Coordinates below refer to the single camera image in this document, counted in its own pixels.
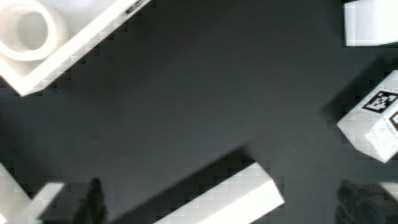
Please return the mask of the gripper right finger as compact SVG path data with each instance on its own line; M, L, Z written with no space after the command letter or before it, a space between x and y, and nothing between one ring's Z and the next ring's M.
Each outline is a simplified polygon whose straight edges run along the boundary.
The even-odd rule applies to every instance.
M398 183L341 181L334 224L398 224Z

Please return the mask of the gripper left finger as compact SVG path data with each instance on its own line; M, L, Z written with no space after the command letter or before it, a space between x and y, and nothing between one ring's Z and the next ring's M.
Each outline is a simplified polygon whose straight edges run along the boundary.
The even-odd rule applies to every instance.
M42 224L39 219L64 188L49 182L33 197L28 197L17 181L0 164L0 224Z

